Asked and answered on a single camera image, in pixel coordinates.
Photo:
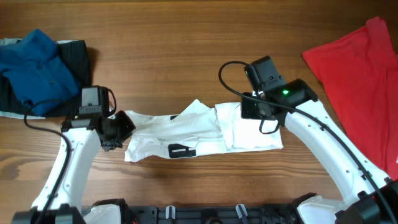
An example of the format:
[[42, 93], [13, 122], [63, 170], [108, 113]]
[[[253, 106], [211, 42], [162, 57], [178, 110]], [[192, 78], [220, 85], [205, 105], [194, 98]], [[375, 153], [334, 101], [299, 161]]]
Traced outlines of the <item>white t-shirt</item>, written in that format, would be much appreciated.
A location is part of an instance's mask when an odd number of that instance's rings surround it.
[[179, 159], [283, 148], [277, 122], [243, 119], [238, 102], [209, 108], [194, 100], [174, 116], [150, 116], [135, 111], [126, 114], [136, 126], [125, 152], [126, 162], [138, 162], [149, 156]]

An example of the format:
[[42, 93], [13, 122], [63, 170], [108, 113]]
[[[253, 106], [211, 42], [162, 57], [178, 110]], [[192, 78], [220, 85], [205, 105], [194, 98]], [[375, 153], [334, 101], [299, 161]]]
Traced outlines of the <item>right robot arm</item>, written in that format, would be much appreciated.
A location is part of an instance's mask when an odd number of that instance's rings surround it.
[[287, 83], [270, 57], [244, 66], [259, 119], [296, 135], [336, 184], [342, 199], [315, 195], [297, 206], [303, 223], [397, 223], [397, 182], [374, 165], [333, 122], [301, 79]]

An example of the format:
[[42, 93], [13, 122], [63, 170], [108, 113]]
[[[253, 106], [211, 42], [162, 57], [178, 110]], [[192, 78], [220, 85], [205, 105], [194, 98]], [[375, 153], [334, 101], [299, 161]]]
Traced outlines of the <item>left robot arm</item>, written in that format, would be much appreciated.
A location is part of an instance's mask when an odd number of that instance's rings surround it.
[[81, 91], [77, 114], [62, 123], [60, 149], [50, 175], [30, 210], [17, 212], [13, 223], [138, 223], [124, 199], [100, 200], [83, 215], [82, 197], [97, 153], [122, 147], [135, 125], [124, 111], [109, 107], [115, 100], [109, 88]]

